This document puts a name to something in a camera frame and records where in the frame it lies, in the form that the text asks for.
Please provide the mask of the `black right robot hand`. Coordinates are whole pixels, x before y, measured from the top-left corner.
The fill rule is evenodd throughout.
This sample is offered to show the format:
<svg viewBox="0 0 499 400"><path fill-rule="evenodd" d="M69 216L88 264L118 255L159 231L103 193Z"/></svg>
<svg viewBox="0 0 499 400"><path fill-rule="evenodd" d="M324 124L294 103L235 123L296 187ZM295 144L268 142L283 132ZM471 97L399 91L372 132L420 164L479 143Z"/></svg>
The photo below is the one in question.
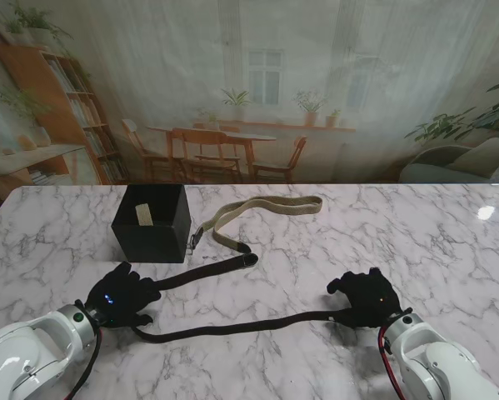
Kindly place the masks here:
<svg viewBox="0 0 499 400"><path fill-rule="evenodd" d="M368 273L345 272L327 284L327 292L347 297L350 307L332 318L348 328L380 328L402 312L397 293L378 267Z"/></svg>

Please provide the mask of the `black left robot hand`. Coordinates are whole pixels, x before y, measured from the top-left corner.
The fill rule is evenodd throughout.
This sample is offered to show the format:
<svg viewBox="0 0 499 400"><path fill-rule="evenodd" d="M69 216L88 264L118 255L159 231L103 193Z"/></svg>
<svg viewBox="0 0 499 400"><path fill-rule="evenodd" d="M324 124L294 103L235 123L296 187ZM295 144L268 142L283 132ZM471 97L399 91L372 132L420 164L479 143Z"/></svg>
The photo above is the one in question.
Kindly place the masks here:
<svg viewBox="0 0 499 400"><path fill-rule="evenodd" d="M93 286L85 308L100 327L134 328L152 323L141 311L160 298L151 278L140 277L130 263L122 262Z"/></svg>

